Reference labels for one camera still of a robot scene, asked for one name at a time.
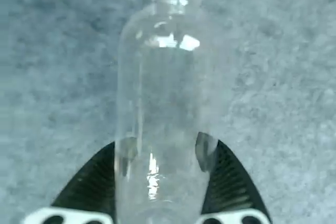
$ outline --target glass bottle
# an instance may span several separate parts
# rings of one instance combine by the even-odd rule
[[[200,132],[223,87],[210,76],[220,68],[220,81],[231,79],[200,4],[153,0],[122,32],[114,163],[121,224],[186,224],[200,215],[217,146]]]

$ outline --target textured gray surface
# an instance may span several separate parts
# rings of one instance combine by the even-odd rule
[[[112,140],[115,48],[142,0],[1,2],[0,214],[51,202]],[[207,0],[240,66],[213,126],[275,223],[336,218],[336,0]]]

